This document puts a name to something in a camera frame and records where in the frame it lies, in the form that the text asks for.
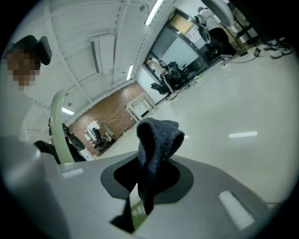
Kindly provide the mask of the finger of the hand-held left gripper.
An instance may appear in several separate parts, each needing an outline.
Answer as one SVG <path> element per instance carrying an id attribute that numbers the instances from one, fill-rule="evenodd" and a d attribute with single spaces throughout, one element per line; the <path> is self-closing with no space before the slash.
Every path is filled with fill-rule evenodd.
<path id="1" fill-rule="evenodd" d="M 70 132 L 69 128 L 63 123 L 63 132 L 68 141 L 78 150 L 83 151 L 85 149 L 84 144 L 76 137 L 73 133 Z"/>

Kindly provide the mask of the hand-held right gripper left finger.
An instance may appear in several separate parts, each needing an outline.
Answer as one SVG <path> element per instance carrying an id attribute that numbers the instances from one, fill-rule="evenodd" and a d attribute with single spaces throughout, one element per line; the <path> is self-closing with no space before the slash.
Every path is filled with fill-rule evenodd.
<path id="1" fill-rule="evenodd" d="M 68 187 L 54 157 L 16 139 L 0 139 L 0 179 L 24 218 L 22 239 L 135 239 L 102 220 Z"/>

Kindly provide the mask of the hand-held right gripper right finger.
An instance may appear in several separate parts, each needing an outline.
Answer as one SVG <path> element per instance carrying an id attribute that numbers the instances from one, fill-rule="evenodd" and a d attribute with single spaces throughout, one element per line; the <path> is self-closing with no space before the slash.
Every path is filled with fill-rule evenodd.
<path id="1" fill-rule="evenodd" d="M 192 172 L 194 182 L 187 194 L 173 204 L 155 205 L 137 229 L 143 239 L 236 239 L 251 234 L 267 215 L 266 203 L 252 190 L 225 171 L 202 162 L 173 156 L 171 162 Z M 253 217 L 254 222 L 240 230 L 226 210 L 228 202 L 219 197 L 229 191 Z"/>

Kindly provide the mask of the dark blue cloth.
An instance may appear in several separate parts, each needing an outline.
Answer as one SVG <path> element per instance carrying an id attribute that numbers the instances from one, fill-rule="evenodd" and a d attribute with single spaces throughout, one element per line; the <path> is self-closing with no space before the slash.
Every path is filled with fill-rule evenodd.
<path id="1" fill-rule="evenodd" d="M 145 118 L 136 128 L 138 146 L 138 195 L 145 213 L 154 208 L 154 196 L 175 184 L 179 170 L 168 160 L 182 145 L 185 133 L 171 120 Z"/>

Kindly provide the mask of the black office chair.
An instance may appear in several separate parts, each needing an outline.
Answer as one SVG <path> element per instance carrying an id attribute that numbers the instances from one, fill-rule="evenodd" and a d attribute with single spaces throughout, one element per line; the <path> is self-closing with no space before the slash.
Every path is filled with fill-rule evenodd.
<path id="1" fill-rule="evenodd" d="M 170 62 L 167 66 L 167 76 L 168 78 L 171 79 L 186 79 L 189 75 L 189 70 L 187 68 L 184 68 L 183 70 L 181 70 L 178 67 L 177 62 Z"/>
<path id="2" fill-rule="evenodd" d="M 158 91 L 161 95 L 168 94 L 168 90 L 161 84 L 152 83 L 151 89 Z"/>
<path id="3" fill-rule="evenodd" d="M 94 144 L 94 148 L 95 149 L 99 149 L 99 148 L 102 148 L 104 145 L 105 145 L 105 140 L 101 137 L 101 135 L 100 135 L 100 132 L 99 132 L 99 130 L 97 129 L 97 128 L 93 128 L 92 129 L 92 132 L 93 132 L 93 134 L 94 134 L 94 136 L 95 136 L 95 141 L 93 142 L 93 144 Z"/>

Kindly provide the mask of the person's left leg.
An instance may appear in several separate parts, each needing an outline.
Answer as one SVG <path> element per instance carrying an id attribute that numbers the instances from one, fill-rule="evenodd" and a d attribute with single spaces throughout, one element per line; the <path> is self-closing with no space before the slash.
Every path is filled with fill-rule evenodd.
<path id="1" fill-rule="evenodd" d="M 47 153 L 54 156 L 57 164 L 61 164 L 57 152 L 55 150 L 55 147 L 53 145 L 44 141 L 36 141 L 33 143 L 33 145 L 35 145 L 40 150 L 40 152 Z"/>

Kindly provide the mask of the person's white shirt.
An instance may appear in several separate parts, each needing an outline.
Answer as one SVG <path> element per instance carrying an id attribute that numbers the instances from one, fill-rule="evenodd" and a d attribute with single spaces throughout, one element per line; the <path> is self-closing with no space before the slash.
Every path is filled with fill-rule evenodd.
<path id="1" fill-rule="evenodd" d="M 6 89 L 0 94 L 0 136 L 27 137 L 24 120 L 31 109 L 30 99 L 17 89 Z"/>

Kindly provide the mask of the white metal rack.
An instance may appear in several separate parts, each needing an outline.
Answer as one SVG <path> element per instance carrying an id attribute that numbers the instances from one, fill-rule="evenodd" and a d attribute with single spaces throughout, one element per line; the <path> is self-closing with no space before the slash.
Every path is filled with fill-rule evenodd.
<path id="1" fill-rule="evenodd" d="M 143 93 L 128 102 L 125 108 L 130 116 L 136 122 L 139 122 L 143 119 L 144 114 L 154 112 L 156 110 L 156 105 L 146 93 Z"/>

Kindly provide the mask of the ceiling air vent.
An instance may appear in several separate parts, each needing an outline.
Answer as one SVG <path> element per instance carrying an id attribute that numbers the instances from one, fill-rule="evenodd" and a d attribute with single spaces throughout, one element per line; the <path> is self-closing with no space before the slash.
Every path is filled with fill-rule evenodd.
<path id="1" fill-rule="evenodd" d="M 100 71 L 99 71 L 99 66 L 98 66 L 98 62 L 97 62 L 95 41 L 90 41 L 90 49 L 91 49 L 91 54 L 92 54 L 95 70 L 97 73 L 99 73 Z"/>

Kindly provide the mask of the black framed glass partition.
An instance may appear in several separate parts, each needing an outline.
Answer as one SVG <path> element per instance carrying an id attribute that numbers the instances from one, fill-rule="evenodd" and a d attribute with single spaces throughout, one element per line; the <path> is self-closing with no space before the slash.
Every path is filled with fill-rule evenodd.
<path id="1" fill-rule="evenodd" d="M 209 67 L 222 55 L 214 44 L 208 44 L 199 34 L 195 19 L 197 14 L 198 12 L 194 17 L 190 17 L 179 10 L 175 11 L 172 19 L 167 21 L 158 34 L 144 60 L 143 64 L 146 68 L 153 71 L 146 61 L 155 58 L 162 64 L 177 62 L 180 69 L 187 68 L 191 72 L 196 72 Z M 226 32 L 221 21 L 215 15 L 214 17 Z"/>

